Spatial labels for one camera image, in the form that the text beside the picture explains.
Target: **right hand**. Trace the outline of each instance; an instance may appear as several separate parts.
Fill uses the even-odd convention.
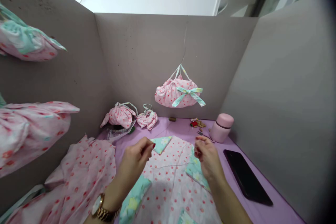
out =
[[[219,182],[225,175],[215,145],[205,136],[196,137],[195,157],[201,162],[201,169],[206,180]]]

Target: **black phone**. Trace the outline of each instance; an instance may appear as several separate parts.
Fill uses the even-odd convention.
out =
[[[272,206],[273,202],[239,152],[224,150],[224,155],[229,162],[243,195],[252,201]]]

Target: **gold watch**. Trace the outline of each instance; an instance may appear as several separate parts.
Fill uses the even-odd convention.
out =
[[[104,202],[104,193],[99,194],[98,198],[93,204],[91,215],[93,218],[98,218],[104,222],[113,222],[120,212],[120,208],[115,212],[107,211],[102,207]]]

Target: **gray wall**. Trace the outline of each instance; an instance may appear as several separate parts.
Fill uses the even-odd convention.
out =
[[[334,187],[330,12],[326,0],[300,0],[260,18],[222,107],[239,147],[308,223]]]
[[[256,18],[96,14],[115,102],[132,102],[140,112],[150,103],[158,116],[215,119],[251,37]],[[198,104],[167,108],[154,100],[181,63],[203,88]]]
[[[81,109],[49,151],[0,179],[0,214],[58,166],[69,145],[96,136],[113,105],[94,14],[74,0],[1,0],[27,24],[54,36],[68,52],[43,63],[0,57],[0,92],[7,103],[60,100]]]

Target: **pink bottle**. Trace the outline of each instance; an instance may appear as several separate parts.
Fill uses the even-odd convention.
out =
[[[218,143],[223,143],[231,130],[233,122],[232,116],[219,114],[210,131],[211,138]]]

